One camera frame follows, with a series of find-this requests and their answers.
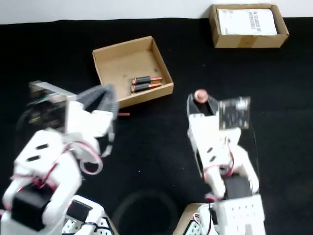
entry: paper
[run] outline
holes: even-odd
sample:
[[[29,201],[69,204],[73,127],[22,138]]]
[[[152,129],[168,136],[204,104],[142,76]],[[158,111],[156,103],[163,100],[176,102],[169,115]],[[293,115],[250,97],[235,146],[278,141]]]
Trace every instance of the paper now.
[[[270,9],[218,9],[222,35],[277,35]]]

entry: red object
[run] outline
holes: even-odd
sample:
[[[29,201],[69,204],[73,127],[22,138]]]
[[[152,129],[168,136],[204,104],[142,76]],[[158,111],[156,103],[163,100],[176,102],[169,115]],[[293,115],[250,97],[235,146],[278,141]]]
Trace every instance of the red object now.
[[[200,104],[204,104],[209,99],[209,95],[204,89],[197,90],[194,94],[194,97],[195,100]]]
[[[119,117],[129,117],[131,115],[131,113],[119,113],[118,116]]]

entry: circuit board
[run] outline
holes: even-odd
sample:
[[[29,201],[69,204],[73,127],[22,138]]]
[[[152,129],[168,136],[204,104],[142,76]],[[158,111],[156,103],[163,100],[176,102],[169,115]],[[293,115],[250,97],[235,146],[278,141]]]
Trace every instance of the circuit board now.
[[[219,101],[220,130],[249,128],[250,97]]]
[[[67,102],[76,95],[41,81],[31,82],[29,87],[33,104],[30,123],[65,133]]]

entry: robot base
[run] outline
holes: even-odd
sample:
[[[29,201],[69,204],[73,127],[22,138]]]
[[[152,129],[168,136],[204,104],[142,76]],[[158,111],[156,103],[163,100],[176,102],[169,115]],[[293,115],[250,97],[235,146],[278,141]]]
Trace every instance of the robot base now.
[[[1,218],[1,234],[2,235],[60,235],[64,218],[60,219],[55,226],[45,228],[39,232],[30,229],[11,219],[11,212],[5,211]]]

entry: black table surface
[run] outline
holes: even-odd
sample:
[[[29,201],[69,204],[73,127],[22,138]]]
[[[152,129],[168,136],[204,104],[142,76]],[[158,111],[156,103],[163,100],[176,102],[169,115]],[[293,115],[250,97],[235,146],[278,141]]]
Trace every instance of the black table surface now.
[[[175,83],[174,93],[125,109],[104,170],[86,176],[79,194],[104,206],[120,233],[171,234],[191,202],[204,202],[187,137],[186,99],[199,88],[217,99],[251,96],[261,195],[268,235],[312,234],[313,23],[289,18],[281,49],[214,49],[207,19],[58,21],[0,25],[1,177],[9,185],[15,124],[28,82],[74,93],[99,84],[93,49],[152,35]],[[24,134],[30,137],[28,128]],[[255,165],[251,132],[240,144]]]

